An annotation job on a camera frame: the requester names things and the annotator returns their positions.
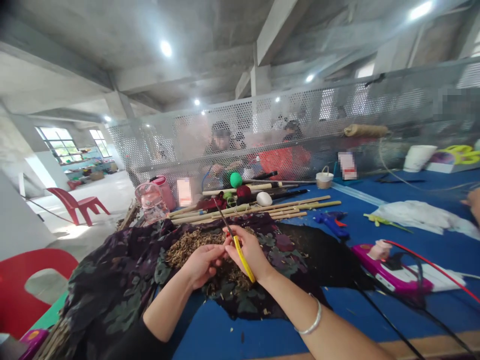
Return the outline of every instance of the green ball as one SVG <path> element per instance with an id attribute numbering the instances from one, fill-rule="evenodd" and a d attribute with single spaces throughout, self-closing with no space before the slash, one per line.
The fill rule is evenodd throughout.
<path id="1" fill-rule="evenodd" d="M 224 198 L 225 200 L 228 200 L 229 198 L 232 198 L 233 196 L 234 196 L 234 194 L 231 193 L 230 191 L 227 191 L 227 192 L 225 192 L 225 193 L 223 194 L 223 198 Z"/>
<path id="2" fill-rule="evenodd" d="M 242 185 L 242 175 L 240 175 L 238 172 L 232 172 L 230 175 L 230 184 L 232 188 L 238 188 L 240 185 Z"/>

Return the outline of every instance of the workbench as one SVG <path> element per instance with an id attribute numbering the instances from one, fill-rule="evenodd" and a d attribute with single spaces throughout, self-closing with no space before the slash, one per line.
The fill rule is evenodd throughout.
<path id="1" fill-rule="evenodd" d="M 415 183 L 422 189 L 449 188 L 468 182 L 480 181 L 480 170 L 442 174 L 422 171 L 420 173 L 398 173 L 407 180 L 426 180 Z M 473 220 L 467 206 L 460 203 L 467 194 L 469 186 L 458 190 L 443 192 L 424 192 L 404 183 L 375 182 L 381 175 L 364 179 L 353 184 L 352 189 L 359 190 L 386 202 L 418 200 L 445 209 L 465 219 Z M 351 239 L 350 247 L 357 244 L 372 244 L 379 239 L 395 241 L 426 257 L 445 269 L 480 276 L 480 241 L 458 232 L 446 231 L 444 235 L 417 228 L 410 228 L 413 234 L 393 226 L 375 227 L 364 214 L 377 209 L 376 205 L 359 200 L 334 188 L 317 189 L 315 185 L 306 187 L 309 192 L 295 197 L 295 200 L 330 195 L 331 200 L 340 200 L 342 205 L 326 208 L 328 211 L 343 211 L 348 215 L 342 220 L 348 225 Z M 325 226 L 312 220 L 314 211 L 308 216 L 284 220 L 294 225 L 307 225 L 321 228 L 332 233 Z M 480 280 L 465 279 L 467 288 L 480 295 Z M 398 358 L 413 358 L 413 353 L 399 340 L 397 334 L 385 320 L 356 290 L 349 288 L 324 288 L 325 296 L 334 311 L 368 337 L 382 343 Z M 430 320 L 410 310 L 399 301 L 377 291 L 368 291 L 370 298 L 380 307 L 392 323 L 408 338 L 418 339 L 414 346 L 423 355 L 448 355 L 460 353 L 459 347 Z M 470 347 L 480 347 L 480 304 L 476 303 L 462 290 L 433 293 L 426 297 L 427 309 L 450 327 L 461 334 Z M 193 316 L 173 359 L 259 359 L 281 357 L 306 353 L 307 347 L 294 331 L 292 324 L 285 320 L 264 321 L 231 320 L 227 313 L 214 301 L 202 304 Z M 295 358 L 310 359 L 300 355 Z"/>

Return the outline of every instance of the hand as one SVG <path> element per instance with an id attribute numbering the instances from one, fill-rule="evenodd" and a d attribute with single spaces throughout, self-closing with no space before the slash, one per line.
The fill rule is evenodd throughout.
<path id="1" fill-rule="evenodd" d="M 269 261 L 264 255 L 262 248 L 260 247 L 259 240 L 252 234 L 246 232 L 243 228 L 237 225 L 230 226 L 234 235 L 237 235 L 242 245 L 241 251 L 243 257 L 245 258 L 248 266 L 255 276 L 255 279 L 261 283 L 264 279 L 274 271 L 274 268 L 270 265 Z M 239 253 L 235 248 L 234 239 L 230 236 L 229 230 L 224 227 L 223 232 L 227 234 L 226 240 L 223 243 L 225 245 L 225 251 L 228 253 L 228 256 L 238 265 L 240 270 L 247 275 L 245 268 L 240 260 Z"/>
<path id="2" fill-rule="evenodd" d="M 241 167 L 244 163 L 240 160 L 232 162 L 226 169 L 227 170 L 232 170 L 238 167 Z"/>
<path id="3" fill-rule="evenodd" d="M 220 165 L 220 164 L 215 164 L 215 165 L 213 165 L 213 166 L 211 167 L 210 172 L 211 172 L 213 175 L 217 176 L 223 169 L 224 169 L 224 167 L 223 167 L 222 165 Z"/>
<path id="4" fill-rule="evenodd" d="M 476 188 L 473 191 L 468 193 L 467 200 L 462 200 L 462 204 L 468 205 L 470 207 L 480 206 L 480 187 Z"/>
<path id="5" fill-rule="evenodd" d="M 211 277 L 215 276 L 217 269 L 222 264 L 225 254 L 224 245 L 203 245 L 196 249 L 181 267 L 183 273 L 192 286 L 192 290 L 201 288 Z"/>

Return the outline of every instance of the plastic chair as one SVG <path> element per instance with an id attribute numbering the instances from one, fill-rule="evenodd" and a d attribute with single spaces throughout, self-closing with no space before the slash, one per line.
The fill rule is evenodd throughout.
<path id="1" fill-rule="evenodd" d="M 68 252 L 43 248 L 0 261 L 0 333 L 20 339 L 50 308 L 25 290 L 25 283 L 36 272 L 55 269 L 69 279 L 78 261 Z"/>
<path id="2" fill-rule="evenodd" d="M 77 200 L 75 200 L 72 195 L 70 195 L 63 189 L 60 189 L 58 187 L 49 187 L 47 188 L 47 190 L 60 199 L 60 201 L 63 203 L 63 205 L 65 205 L 66 210 L 70 214 L 71 219 L 77 226 L 80 225 L 79 218 L 77 217 L 77 213 L 75 212 L 75 209 L 77 208 L 80 210 L 80 213 L 82 214 L 83 218 L 86 221 L 86 224 L 89 227 L 92 226 L 92 220 L 90 220 L 87 209 L 92 210 L 94 214 L 98 215 L 100 214 L 100 211 L 96 207 L 96 205 L 98 205 L 107 215 L 110 215 L 109 211 L 105 208 L 105 206 L 96 196 L 87 197 L 77 202 Z"/>

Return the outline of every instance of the red cable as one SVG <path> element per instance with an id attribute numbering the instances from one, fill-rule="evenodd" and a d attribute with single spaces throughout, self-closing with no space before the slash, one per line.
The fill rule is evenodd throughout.
<path id="1" fill-rule="evenodd" d="M 474 298 L 477 303 L 480 303 L 480 299 L 478 297 L 476 297 L 470 290 L 468 290 L 465 286 L 463 286 L 462 284 L 460 284 L 457 280 L 455 280 L 453 277 L 451 277 L 448 273 L 446 273 L 445 271 L 443 271 L 441 268 L 439 268 L 437 265 L 435 265 L 433 262 L 431 261 L 428 261 L 426 258 L 424 258 L 423 256 L 421 255 L 418 255 L 416 252 L 413 252 L 412 250 L 406 248 L 405 246 L 402 246 L 402 245 L 399 245 L 397 244 L 396 242 L 393 242 L 393 241 L 390 241 L 390 240 L 384 240 L 386 243 L 389 243 L 389 244 L 392 244 L 392 245 L 395 245 L 396 247 L 399 247 L 400 249 L 403 249 L 405 250 L 406 252 L 409 252 L 410 254 L 413 254 L 415 255 L 417 258 L 423 260 L 424 262 L 426 262 L 427 264 L 431 265 L 434 269 L 436 269 L 437 271 L 439 271 L 440 273 L 442 273 L 443 275 L 445 275 L 447 278 L 449 278 L 450 280 L 452 280 L 457 286 L 460 287 L 460 289 L 462 289 L 464 292 L 466 292 L 468 295 L 470 295 L 472 298 Z"/>

